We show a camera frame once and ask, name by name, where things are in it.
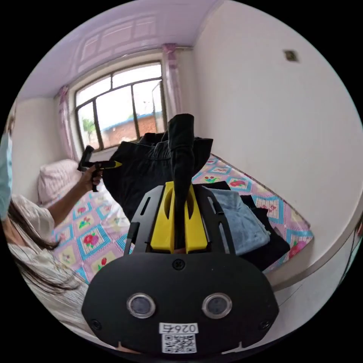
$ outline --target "black pants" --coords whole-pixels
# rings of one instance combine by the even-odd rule
[[[218,181],[216,183],[202,184],[210,189],[231,190],[225,181]],[[270,232],[270,241],[266,245],[259,247],[251,252],[245,253],[241,258],[251,262],[260,271],[264,271],[274,262],[279,260],[283,255],[290,251],[290,245],[280,237],[272,228],[270,221],[267,217],[268,210],[265,208],[257,208],[252,196],[241,195],[241,199],[253,212],[253,214],[265,226],[266,230]]]
[[[184,244],[184,205],[192,177],[209,159],[212,139],[194,137],[194,117],[173,117],[165,134],[146,134],[138,143],[122,142],[110,158],[122,163],[106,169],[103,181],[113,199],[132,220],[145,193],[174,181],[175,247]]]

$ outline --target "sky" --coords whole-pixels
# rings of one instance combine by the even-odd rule
[[[161,77],[160,65],[149,65],[124,71],[113,76],[113,87],[118,87],[143,79]],[[139,115],[153,113],[152,90],[160,80],[136,84],[133,87],[136,113]],[[82,104],[90,98],[106,92],[111,88],[111,77],[103,79],[77,94],[77,104]],[[156,108],[161,109],[159,94],[155,98]],[[133,114],[131,87],[124,87],[100,96],[96,100],[98,123],[100,129],[108,128],[114,124],[125,121]],[[78,111],[80,121],[82,118],[93,120],[92,103],[82,107]]]

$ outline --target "light blue cloth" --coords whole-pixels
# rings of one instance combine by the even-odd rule
[[[246,206],[240,195],[231,190],[209,189],[216,197],[227,218],[233,238],[236,255],[242,255],[262,247],[270,241],[270,234],[264,225]],[[226,238],[221,228],[226,251],[229,252]]]

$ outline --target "window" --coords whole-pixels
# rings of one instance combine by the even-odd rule
[[[75,103],[83,149],[100,151],[166,130],[160,63],[107,74],[78,90]]]

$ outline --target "pink pillow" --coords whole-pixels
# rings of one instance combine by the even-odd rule
[[[56,201],[59,194],[67,193],[80,179],[78,163],[66,159],[40,167],[38,178],[38,200],[40,205]]]

